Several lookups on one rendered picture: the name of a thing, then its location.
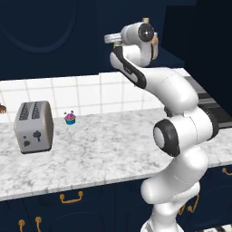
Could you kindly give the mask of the black hob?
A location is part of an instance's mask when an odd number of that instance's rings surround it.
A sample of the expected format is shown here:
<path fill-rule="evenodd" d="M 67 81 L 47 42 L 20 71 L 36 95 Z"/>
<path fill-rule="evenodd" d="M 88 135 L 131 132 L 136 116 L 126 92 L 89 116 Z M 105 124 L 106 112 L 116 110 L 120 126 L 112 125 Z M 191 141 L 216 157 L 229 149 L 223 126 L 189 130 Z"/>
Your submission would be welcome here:
<path fill-rule="evenodd" d="M 200 105 L 210 109 L 215 115 L 220 129 L 232 128 L 232 117 L 191 77 L 185 79 L 193 86 L 198 94 Z"/>

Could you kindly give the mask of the tan condiment bottle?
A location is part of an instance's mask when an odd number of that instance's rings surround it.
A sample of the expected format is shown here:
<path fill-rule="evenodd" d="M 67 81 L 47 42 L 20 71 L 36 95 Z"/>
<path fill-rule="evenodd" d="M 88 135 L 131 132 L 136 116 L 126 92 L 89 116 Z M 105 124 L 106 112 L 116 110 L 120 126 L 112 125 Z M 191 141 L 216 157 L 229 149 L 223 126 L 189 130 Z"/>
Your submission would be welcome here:
<path fill-rule="evenodd" d="M 155 60 L 158 57 L 158 53 L 159 53 L 159 38 L 158 38 L 158 34 L 154 33 L 154 36 L 151 40 L 151 45 L 152 45 L 152 60 Z"/>

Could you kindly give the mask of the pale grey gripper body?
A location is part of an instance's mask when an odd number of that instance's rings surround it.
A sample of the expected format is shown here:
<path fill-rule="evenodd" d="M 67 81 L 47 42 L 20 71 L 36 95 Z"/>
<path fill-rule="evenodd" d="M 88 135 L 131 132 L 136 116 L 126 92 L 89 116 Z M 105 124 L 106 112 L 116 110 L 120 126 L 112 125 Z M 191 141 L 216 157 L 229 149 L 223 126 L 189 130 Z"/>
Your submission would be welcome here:
<path fill-rule="evenodd" d="M 106 34 L 104 36 L 104 42 L 106 44 L 120 44 L 121 43 L 121 34 Z"/>

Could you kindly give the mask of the navy drawer front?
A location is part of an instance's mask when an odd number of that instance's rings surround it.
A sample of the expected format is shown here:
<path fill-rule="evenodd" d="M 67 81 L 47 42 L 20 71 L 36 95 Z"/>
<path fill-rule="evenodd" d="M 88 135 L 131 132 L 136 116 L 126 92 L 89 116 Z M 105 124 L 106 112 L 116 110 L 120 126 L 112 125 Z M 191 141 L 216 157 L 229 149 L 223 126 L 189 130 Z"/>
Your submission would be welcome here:
<path fill-rule="evenodd" d="M 82 191 L 82 200 L 63 204 L 62 193 Z M 35 218 L 41 217 L 42 232 L 114 232 L 115 186 L 113 184 L 43 194 L 23 199 L 26 211 L 37 230 Z"/>

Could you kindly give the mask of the blue pink cupcake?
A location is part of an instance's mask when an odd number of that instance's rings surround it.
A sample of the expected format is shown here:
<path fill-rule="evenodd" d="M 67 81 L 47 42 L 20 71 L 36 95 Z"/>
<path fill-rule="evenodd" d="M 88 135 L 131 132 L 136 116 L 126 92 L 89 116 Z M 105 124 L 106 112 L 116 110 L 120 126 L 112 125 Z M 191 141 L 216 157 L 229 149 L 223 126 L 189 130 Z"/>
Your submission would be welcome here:
<path fill-rule="evenodd" d="M 73 111 L 66 113 L 64 119 L 68 125 L 73 125 L 76 122 L 76 116 L 73 114 Z"/>

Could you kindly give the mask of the silver toaster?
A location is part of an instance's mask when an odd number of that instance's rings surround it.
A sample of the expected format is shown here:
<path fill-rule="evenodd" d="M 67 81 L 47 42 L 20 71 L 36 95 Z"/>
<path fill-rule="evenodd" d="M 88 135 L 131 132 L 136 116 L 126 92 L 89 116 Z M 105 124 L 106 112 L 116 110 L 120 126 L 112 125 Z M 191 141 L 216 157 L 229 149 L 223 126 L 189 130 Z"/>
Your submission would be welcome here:
<path fill-rule="evenodd" d="M 23 102 L 14 132 L 23 154 L 49 151 L 53 145 L 53 115 L 48 101 Z"/>

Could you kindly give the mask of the navy tall side panel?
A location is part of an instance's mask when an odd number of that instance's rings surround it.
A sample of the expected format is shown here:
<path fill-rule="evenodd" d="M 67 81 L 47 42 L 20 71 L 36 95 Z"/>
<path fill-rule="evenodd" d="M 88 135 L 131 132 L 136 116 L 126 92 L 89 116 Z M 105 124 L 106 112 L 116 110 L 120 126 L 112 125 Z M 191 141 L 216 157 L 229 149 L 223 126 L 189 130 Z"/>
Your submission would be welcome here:
<path fill-rule="evenodd" d="M 232 0 L 198 0 L 185 69 L 232 114 Z"/>

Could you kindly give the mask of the navy arched cabinet door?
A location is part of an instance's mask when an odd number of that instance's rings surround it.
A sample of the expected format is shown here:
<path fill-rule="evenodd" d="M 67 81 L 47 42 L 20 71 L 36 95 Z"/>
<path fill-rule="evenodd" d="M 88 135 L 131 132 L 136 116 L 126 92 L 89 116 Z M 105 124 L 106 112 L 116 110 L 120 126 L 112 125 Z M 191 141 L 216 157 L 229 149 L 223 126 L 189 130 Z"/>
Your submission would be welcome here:
<path fill-rule="evenodd" d="M 0 0 L 0 81 L 98 72 L 95 0 Z"/>

